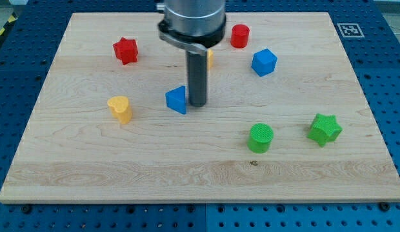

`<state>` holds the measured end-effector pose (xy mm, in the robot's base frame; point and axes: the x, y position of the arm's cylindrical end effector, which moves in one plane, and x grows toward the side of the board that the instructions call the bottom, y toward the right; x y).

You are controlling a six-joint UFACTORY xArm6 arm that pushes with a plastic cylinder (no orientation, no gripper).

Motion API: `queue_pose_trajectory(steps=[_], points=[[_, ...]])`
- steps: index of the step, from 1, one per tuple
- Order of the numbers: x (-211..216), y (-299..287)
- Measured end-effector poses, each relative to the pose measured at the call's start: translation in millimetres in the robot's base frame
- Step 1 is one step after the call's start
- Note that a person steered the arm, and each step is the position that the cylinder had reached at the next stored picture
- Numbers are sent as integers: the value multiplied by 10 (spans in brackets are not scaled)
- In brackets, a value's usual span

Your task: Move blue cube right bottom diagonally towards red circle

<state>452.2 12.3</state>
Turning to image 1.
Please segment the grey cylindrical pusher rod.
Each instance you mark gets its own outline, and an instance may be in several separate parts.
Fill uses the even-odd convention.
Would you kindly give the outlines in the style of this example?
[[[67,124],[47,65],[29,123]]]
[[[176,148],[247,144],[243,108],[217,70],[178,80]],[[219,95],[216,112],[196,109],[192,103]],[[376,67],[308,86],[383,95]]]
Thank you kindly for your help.
[[[188,98],[191,106],[202,107],[207,99],[207,58],[194,52],[186,52]]]

